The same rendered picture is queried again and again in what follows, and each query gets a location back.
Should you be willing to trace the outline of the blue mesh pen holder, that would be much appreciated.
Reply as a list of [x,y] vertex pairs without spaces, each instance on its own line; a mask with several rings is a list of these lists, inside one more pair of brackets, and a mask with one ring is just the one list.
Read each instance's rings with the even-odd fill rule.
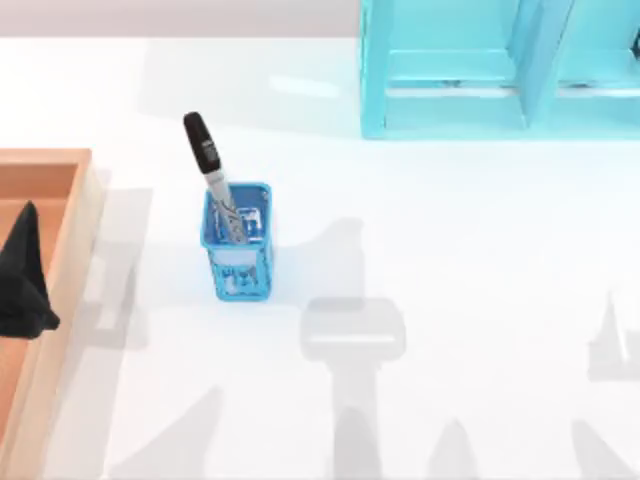
[[233,183],[231,193],[248,236],[233,244],[209,192],[205,194],[200,244],[208,256],[216,295],[222,301],[263,301],[272,289],[272,192],[266,183]]

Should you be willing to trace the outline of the black and white marker pen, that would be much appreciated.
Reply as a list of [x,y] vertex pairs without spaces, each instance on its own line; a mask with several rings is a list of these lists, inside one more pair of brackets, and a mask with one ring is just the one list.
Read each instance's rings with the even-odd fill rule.
[[220,155],[203,117],[196,111],[188,112],[183,116],[183,126],[198,168],[227,230],[229,241],[238,245],[247,244],[248,236],[243,220],[237,211]]

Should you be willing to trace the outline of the light blue rack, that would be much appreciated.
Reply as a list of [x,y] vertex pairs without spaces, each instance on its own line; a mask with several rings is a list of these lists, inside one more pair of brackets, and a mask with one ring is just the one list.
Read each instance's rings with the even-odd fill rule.
[[360,0],[368,139],[640,140],[640,0]]

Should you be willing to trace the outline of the salmon-coloured shallow box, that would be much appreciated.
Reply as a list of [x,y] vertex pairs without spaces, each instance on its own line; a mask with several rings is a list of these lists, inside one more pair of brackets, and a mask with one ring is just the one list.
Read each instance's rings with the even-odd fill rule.
[[0,148],[0,247],[27,201],[39,213],[42,267],[60,327],[0,338],[0,480],[41,480],[62,367],[104,205],[88,149]]

